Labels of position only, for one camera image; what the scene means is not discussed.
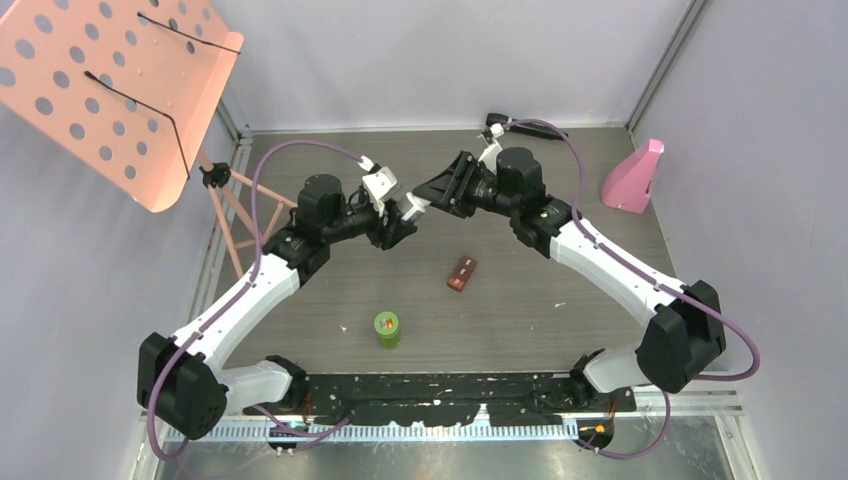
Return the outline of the brown translucent pill container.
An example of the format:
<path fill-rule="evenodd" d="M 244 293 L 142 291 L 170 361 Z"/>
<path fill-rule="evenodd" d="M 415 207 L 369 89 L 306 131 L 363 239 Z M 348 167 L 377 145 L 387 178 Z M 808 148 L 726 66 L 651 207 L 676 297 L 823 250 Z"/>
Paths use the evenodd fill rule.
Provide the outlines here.
<path fill-rule="evenodd" d="M 462 292 L 468 284 L 476 266 L 477 261 L 474 258 L 463 255 L 449 275 L 446 285 L 454 291 Z"/>

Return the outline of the green black pill bottle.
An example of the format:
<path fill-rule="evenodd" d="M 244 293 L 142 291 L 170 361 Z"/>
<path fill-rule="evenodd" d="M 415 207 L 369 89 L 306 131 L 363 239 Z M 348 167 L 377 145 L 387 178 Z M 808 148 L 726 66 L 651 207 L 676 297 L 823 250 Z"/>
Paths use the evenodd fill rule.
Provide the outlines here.
<path fill-rule="evenodd" d="M 375 316 L 374 329 L 379 343 L 387 349 L 400 345 L 402 333 L 399 317 L 391 311 L 383 311 Z"/>

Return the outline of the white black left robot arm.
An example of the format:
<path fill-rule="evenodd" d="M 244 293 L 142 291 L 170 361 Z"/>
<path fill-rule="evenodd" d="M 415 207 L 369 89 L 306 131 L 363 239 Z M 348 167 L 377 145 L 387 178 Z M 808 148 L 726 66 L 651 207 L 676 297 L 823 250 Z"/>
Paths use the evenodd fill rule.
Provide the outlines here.
<path fill-rule="evenodd" d="M 334 243 L 365 235 L 387 250 L 416 232 L 427 200 L 401 193 L 387 168 L 363 176 L 349 200 L 340 180 L 305 181 L 289 222 L 273 234 L 242 278 L 207 311 L 169 337 L 141 344 L 138 403 L 190 440 L 208 434 L 222 416 L 271 403 L 284 414 L 307 398 L 304 371 L 280 356 L 226 368 L 241 341 L 278 304 L 294 295 L 330 258 Z"/>

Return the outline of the white capped pill bottle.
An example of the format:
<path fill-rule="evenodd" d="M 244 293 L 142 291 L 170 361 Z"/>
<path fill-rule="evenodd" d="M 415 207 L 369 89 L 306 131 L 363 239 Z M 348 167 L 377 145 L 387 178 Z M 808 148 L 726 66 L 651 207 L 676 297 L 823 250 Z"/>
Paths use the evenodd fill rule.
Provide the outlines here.
<path fill-rule="evenodd" d="M 406 192 L 397 203 L 402 222 L 415 224 L 427 211 L 430 202 L 412 192 Z"/>

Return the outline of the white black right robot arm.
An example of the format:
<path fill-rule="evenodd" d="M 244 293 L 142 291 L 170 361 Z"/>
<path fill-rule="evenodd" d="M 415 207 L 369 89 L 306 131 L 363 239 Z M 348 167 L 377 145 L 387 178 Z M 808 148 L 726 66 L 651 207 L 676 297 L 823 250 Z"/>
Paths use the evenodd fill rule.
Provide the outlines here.
<path fill-rule="evenodd" d="M 637 344 L 585 355 L 575 365 L 570 392 L 580 408 L 596 410 L 626 386 L 652 384 L 678 393 L 724 352 L 715 288 L 703 280 L 686 285 L 611 242 L 547 193 L 530 150 L 510 147 L 492 165 L 462 151 L 413 194 L 459 218 L 479 209 L 507 217 L 521 243 L 591 281 L 643 327 Z"/>

